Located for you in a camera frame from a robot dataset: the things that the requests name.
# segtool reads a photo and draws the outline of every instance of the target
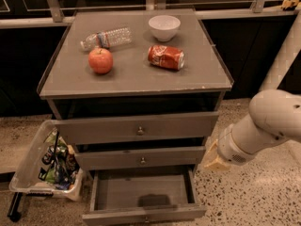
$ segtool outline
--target white pole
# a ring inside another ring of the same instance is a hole
[[[301,14],[298,12],[293,25],[272,64],[270,71],[261,84],[260,91],[277,89],[301,51]]]

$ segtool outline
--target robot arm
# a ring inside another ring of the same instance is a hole
[[[219,135],[210,158],[243,165],[257,152],[289,139],[301,142],[301,97],[283,90],[264,90],[252,98],[249,113]]]

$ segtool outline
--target speckled floor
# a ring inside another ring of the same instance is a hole
[[[220,117],[207,146],[230,123],[246,113],[249,100],[227,100],[220,106]],[[15,170],[30,139],[49,116],[0,119],[0,170]],[[260,152],[255,160],[230,171],[211,172],[198,166],[198,199],[207,211],[192,221],[152,223],[154,226],[197,225],[301,225],[301,145],[288,141]],[[83,200],[23,197],[17,223],[7,218],[13,193],[0,184],[0,225],[53,226],[85,225],[81,215],[88,212],[90,184],[83,187]]]

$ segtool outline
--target red apple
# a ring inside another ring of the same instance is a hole
[[[106,49],[95,48],[88,54],[88,64],[95,73],[109,73],[113,67],[113,56]]]

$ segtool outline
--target white plastic basket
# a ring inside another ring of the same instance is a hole
[[[53,195],[54,197],[66,197],[73,201],[80,201],[81,187],[84,172],[79,169],[74,187],[70,190],[58,190],[54,186],[41,184],[39,179],[40,168],[45,168],[41,159],[47,151],[49,144],[44,143],[48,135],[54,130],[55,121],[45,121],[35,134],[31,145],[21,161],[9,184],[9,190],[13,192],[23,192],[26,194]]]

